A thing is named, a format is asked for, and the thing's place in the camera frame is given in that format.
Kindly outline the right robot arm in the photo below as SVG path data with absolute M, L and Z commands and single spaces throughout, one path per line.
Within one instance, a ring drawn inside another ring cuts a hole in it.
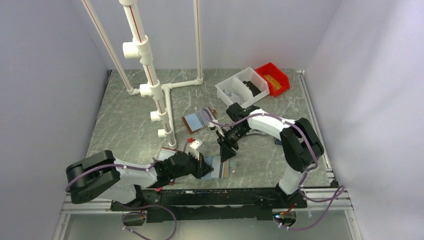
M 233 121 L 218 124 L 216 134 L 220 156 L 226 161 L 237 154 L 238 141 L 255 130 L 270 135 L 281 142 L 287 169 L 276 185 L 276 203 L 287 208 L 295 201 L 295 194 L 306 179 L 307 173 L 318 167 L 324 147 L 312 124 L 306 118 L 291 120 L 271 114 L 258 106 L 247 108 L 240 104 L 230 105 L 226 114 Z

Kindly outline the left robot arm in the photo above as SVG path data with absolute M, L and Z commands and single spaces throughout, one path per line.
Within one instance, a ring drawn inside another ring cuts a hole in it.
M 141 165 L 122 161 L 114 157 L 112 151 L 103 150 L 66 168 L 65 192 L 70 194 L 73 204 L 101 198 L 137 210 L 144 203 L 143 188 L 161 188 L 171 180 L 188 175 L 201 179 L 213 170 L 202 155 L 195 157 L 183 151 Z

